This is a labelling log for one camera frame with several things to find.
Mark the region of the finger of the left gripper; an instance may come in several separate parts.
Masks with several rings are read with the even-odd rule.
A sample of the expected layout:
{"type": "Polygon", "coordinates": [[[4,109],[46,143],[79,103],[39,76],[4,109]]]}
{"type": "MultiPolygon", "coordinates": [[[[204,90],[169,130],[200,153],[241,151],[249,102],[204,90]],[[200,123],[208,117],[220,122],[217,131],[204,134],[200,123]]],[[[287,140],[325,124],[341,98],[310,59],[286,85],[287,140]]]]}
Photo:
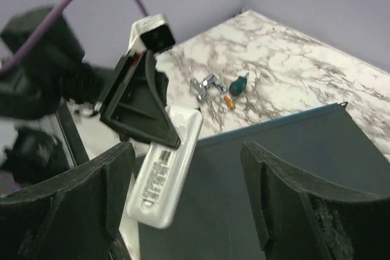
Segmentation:
{"type": "Polygon", "coordinates": [[[149,50],[119,59],[99,95],[100,121],[122,141],[132,138],[178,149],[180,138],[165,110],[169,79],[156,64],[149,50]]]}

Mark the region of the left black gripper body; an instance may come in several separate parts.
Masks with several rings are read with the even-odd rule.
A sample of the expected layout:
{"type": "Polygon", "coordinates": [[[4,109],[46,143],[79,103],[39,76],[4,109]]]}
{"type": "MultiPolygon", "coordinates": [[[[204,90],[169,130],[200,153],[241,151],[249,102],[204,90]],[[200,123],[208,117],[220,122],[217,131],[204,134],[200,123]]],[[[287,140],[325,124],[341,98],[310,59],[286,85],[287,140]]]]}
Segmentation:
{"type": "Polygon", "coordinates": [[[146,118],[144,89],[146,51],[120,57],[96,102],[101,120],[146,118]]]}

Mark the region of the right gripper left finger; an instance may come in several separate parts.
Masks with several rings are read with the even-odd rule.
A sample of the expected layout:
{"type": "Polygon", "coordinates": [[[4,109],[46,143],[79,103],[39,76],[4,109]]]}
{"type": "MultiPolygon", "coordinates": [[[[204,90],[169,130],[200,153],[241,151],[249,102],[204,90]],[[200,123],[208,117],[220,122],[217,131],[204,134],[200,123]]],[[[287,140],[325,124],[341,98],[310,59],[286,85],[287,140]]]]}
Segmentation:
{"type": "Polygon", "coordinates": [[[121,142],[1,199],[1,259],[130,259],[119,225],[135,151],[121,142]]]}

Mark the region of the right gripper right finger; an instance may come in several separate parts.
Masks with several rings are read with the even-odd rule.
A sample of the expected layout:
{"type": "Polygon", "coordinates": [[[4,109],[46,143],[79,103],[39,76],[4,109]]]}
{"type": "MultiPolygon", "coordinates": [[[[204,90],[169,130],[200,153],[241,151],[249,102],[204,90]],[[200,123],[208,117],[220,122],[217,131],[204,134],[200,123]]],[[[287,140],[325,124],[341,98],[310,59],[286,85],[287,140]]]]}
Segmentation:
{"type": "Polygon", "coordinates": [[[241,148],[257,238],[267,259],[388,259],[389,198],[349,189],[241,148]]]}

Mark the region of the white remote control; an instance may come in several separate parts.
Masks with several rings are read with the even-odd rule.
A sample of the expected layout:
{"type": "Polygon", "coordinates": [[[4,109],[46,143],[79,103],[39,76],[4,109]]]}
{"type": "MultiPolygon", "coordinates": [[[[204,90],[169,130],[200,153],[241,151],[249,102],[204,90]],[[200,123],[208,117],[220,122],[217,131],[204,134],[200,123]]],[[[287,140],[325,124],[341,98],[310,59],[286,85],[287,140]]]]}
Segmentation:
{"type": "Polygon", "coordinates": [[[130,218],[158,229],[167,228],[173,220],[203,124],[195,108],[171,105],[166,111],[180,146],[175,150],[151,144],[126,205],[130,218]]]}

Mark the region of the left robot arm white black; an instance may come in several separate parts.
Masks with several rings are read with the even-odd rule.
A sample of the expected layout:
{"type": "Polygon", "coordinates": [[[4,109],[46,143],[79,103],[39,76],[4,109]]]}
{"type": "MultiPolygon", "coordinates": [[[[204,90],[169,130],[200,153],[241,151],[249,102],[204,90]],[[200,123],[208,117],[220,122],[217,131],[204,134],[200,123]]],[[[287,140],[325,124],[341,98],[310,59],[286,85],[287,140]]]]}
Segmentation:
{"type": "MultiPolygon", "coordinates": [[[[48,16],[53,7],[39,7],[13,16],[1,31],[1,40],[13,53],[48,16]]],[[[176,41],[164,14],[147,16],[133,24],[130,50],[113,71],[83,61],[84,50],[60,16],[19,65],[1,74],[1,117],[36,120],[55,114],[62,102],[91,105],[88,117],[119,135],[178,149],[181,140],[165,107],[169,80],[156,70],[154,54],[176,41]]],[[[12,148],[5,148],[1,170],[17,184],[45,181],[69,169],[62,142],[53,134],[29,127],[16,128],[12,148]]]]}

